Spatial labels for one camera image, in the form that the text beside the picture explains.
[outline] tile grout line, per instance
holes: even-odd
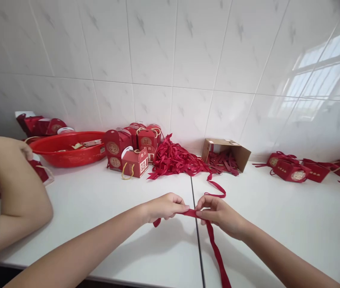
[[[264,64],[264,68],[263,68],[262,75],[261,75],[260,78],[259,78],[258,86],[257,86],[256,89],[255,89],[254,97],[253,97],[253,100],[251,101],[249,113],[247,114],[246,121],[245,121],[245,123],[244,123],[244,125],[243,125],[243,129],[242,129],[241,135],[239,136],[239,141],[242,141],[243,132],[244,132],[244,130],[245,130],[245,128],[246,128],[247,121],[248,121],[248,119],[249,119],[249,117],[250,117],[251,108],[252,108],[252,106],[253,106],[253,104],[254,104],[256,94],[258,93],[258,89],[259,89],[260,83],[261,83],[261,81],[262,81],[262,79],[263,79],[263,76],[264,76],[264,72],[266,71],[266,67],[267,67],[268,60],[270,59],[271,52],[272,52],[272,50],[273,50],[273,48],[274,48],[276,39],[278,38],[278,34],[279,34],[279,32],[280,32],[280,28],[282,27],[283,20],[284,20],[284,17],[286,16],[286,13],[287,13],[288,6],[289,6],[289,5],[290,5],[290,0],[288,0],[287,6],[286,6],[286,10],[284,10],[283,17],[282,17],[282,19],[280,20],[280,25],[279,25],[278,31],[276,32],[274,42],[273,42],[273,44],[272,44],[272,46],[271,46],[270,52],[268,53],[266,63]]]
[[[85,47],[86,47],[86,53],[87,53],[87,58],[89,60],[89,67],[90,67],[90,73],[91,73],[91,82],[93,82],[93,87],[94,87],[94,92],[95,92],[95,102],[97,104],[97,107],[98,107],[98,117],[99,117],[99,120],[101,122],[101,127],[104,128],[103,126],[103,120],[102,120],[102,116],[101,116],[101,109],[99,108],[99,102],[98,102],[98,93],[97,93],[97,90],[95,88],[95,82],[94,82],[94,74],[93,74],[93,67],[91,65],[91,61],[90,61],[90,54],[89,54],[89,48],[87,47],[87,41],[86,41],[86,37],[85,37],[85,32],[83,30],[83,21],[82,21],[82,16],[81,16],[81,12],[79,10],[79,3],[78,3],[78,0],[75,1],[76,3],[76,6],[77,6],[77,9],[78,9],[78,15],[79,15],[79,20],[81,22],[81,28],[82,28],[82,36],[83,36],[83,40],[85,41]]]
[[[137,122],[137,118],[136,118],[136,113],[135,113],[135,99],[134,99],[134,80],[133,80],[133,63],[131,61],[131,44],[130,44],[130,26],[129,26],[129,13],[127,10],[127,0],[126,2],[126,19],[127,19],[127,38],[129,40],[129,55],[130,55],[130,72],[131,72],[131,93],[133,95],[133,106],[134,106],[134,121]]]
[[[227,16],[226,29],[225,29],[225,34],[224,34],[224,36],[223,36],[223,43],[222,43],[221,55],[220,55],[219,61],[218,61],[217,72],[216,72],[216,74],[215,74],[215,81],[214,81],[213,90],[215,90],[215,85],[216,85],[216,83],[217,83],[219,65],[220,65],[221,60],[222,60],[223,47],[225,46],[225,40],[226,40],[226,34],[227,34],[227,27],[229,26],[229,20],[230,20],[230,15],[231,15],[231,7],[233,6],[233,1],[235,1],[235,0],[231,0],[230,9],[229,9],[229,15]]]
[[[42,42],[42,45],[43,45],[43,49],[45,50],[45,53],[46,53],[47,61],[49,62],[49,66],[50,66],[50,69],[51,69],[51,73],[53,74],[53,77],[54,77],[54,76],[55,76],[55,73],[54,73],[54,70],[53,70],[53,66],[52,66],[52,64],[51,64],[49,54],[47,53],[47,49],[46,49],[46,46],[45,46],[45,41],[43,40],[41,29],[39,28],[39,24],[38,24],[37,18],[35,17],[35,13],[34,13],[33,6],[31,5],[30,0],[28,0],[28,3],[29,3],[30,10],[31,10],[31,14],[33,15],[35,24],[36,24],[36,26],[37,26],[37,30],[38,30],[39,37],[41,38],[41,42]]]
[[[169,123],[169,134],[171,134],[171,114],[173,111],[173,92],[174,92],[174,69],[175,69],[175,48],[177,45],[177,22],[178,22],[178,0],[177,7],[175,11],[175,39],[174,39],[174,56],[173,56],[173,79],[171,81],[171,99],[170,99],[170,123]]]
[[[191,176],[190,176],[190,181],[191,181],[191,191],[193,192],[193,203],[194,203],[194,209],[195,209],[194,186],[193,186],[193,179],[192,179]],[[201,262],[202,283],[203,283],[203,288],[206,288],[205,272],[204,272],[204,269],[203,269],[203,260],[202,260],[201,238],[199,236],[198,219],[197,218],[195,218],[195,226],[197,228],[198,250],[199,250],[199,260]]]
[[[331,38],[332,38],[332,35],[335,33],[335,30],[336,30],[336,28],[338,27],[339,22],[340,22],[340,20],[336,23],[335,28],[333,29],[332,33],[330,34],[330,37],[328,38],[327,43],[326,43],[326,45],[324,46],[324,49],[323,49],[322,53],[320,54],[320,56],[319,56],[319,58],[318,58],[318,61],[316,62],[315,66],[314,66],[313,69],[312,69],[312,72],[311,72],[311,74],[310,74],[310,77],[307,79],[307,82],[305,83],[305,85],[304,85],[304,87],[303,87],[303,89],[302,89],[302,91],[301,91],[299,97],[297,98],[297,100],[296,100],[296,102],[295,102],[295,105],[294,105],[294,107],[293,107],[292,110],[291,110],[290,115],[287,117],[285,124],[283,125],[282,129],[280,130],[280,132],[279,132],[279,134],[278,134],[278,137],[275,139],[274,145],[272,146],[272,150],[274,150],[275,145],[277,144],[277,142],[278,142],[280,136],[282,135],[282,132],[283,132],[284,128],[286,128],[287,123],[288,123],[288,121],[290,120],[291,115],[293,114],[293,112],[294,112],[294,110],[295,110],[295,107],[296,107],[297,103],[298,103],[301,99],[307,99],[307,98],[305,98],[305,97],[301,98],[301,95],[302,95],[304,89],[305,89],[306,86],[307,86],[308,80],[311,78],[312,74],[314,73],[315,67],[316,67],[317,63],[319,62],[319,60],[320,60],[320,58],[322,57],[324,51],[326,50],[326,48],[327,48],[327,46],[328,46],[328,43],[330,42],[330,40],[331,40]]]

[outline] white tile wall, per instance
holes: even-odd
[[[155,122],[256,156],[340,157],[340,0],[0,0],[0,135]]]

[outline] pile of red ribbons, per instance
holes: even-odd
[[[162,175],[173,175],[180,173],[187,173],[189,176],[194,176],[199,172],[208,172],[210,175],[207,177],[207,181],[214,185],[223,195],[208,195],[224,198],[226,191],[214,181],[211,181],[213,174],[220,174],[223,171],[228,171],[233,175],[237,175],[237,164],[232,154],[216,154],[209,153],[207,164],[203,160],[194,154],[189,153],[178,143],[173,143],[170,138],[172,134],[167,135],[164,141],[158,146],[155,159],[153,161],[153,172],[149,173],[148,179],[155,180]],[[190,209],[189,211],[182,213],[183,215],[197,218],[195,211]],[[157,219],[153,224],[157,227],[161,223],[161,219]],[[222,256],[219,252],[218,246],[214,240],[214,230],[209,221],[206,220],[207,231],[209,233],[210,243],[213,247],[215,257],[217,259],[219,269],[221,272],[221,280],[223,288],[231,288],[229,278],[227,276],[225,267],[223,265]]]

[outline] finger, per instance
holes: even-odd
[[[174,203],[185,205],[185,201],[182,199],[181,196],[174,194],[174,193],[172,193],[171,196],[173,198]]]
[[[171,207],[172,213],[184,213],[188,210],[190,210],[190,206],[177,204],[177,203],[173,203],[173,205]]]
[[[217,198],[211,195],[203,195],[199,201],[197,206],[195,207],[196,211],[202,210],[202,208],[210,208],[216,207]]]
[[[218,221],[218,214],[216,211],[213,211],[211,209],[205,209],[201,211],[197,211],[196,215],[199,218],[210,220],[210,221]]]

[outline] cardboard box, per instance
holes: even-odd
[[[149,163],[152,163],[155,159],[155,153],[159,146],[160,135],[157,131],[152,129],[143,129],[138,133],[138,146],[139,150],[147,149]]]
[[[140,152],[136,150],[126,151],[122,156],[122,165],[124,175],[130,176],[130,178],[140,178],[149,167],[148,152],[146,148]]]
[[[108,130],[103,136],[108,159],[107,166],[116,171],[122,171],[122,152],[132,146],[131,133],[126,129]]]
[[[202,160],[204,163],[207,163],[211,147],[213,147],[213,152],[215,153],[220,153],[230,149],[238,164],[238,170],[240,172],[245,170],[251,151],[232,140],[206,138],[202,148]]]
[[[301,183],[307,179],[311,169],[304,167],[295,159],[278,159],[275,167],[271,172],[274,172],[284,181]]]

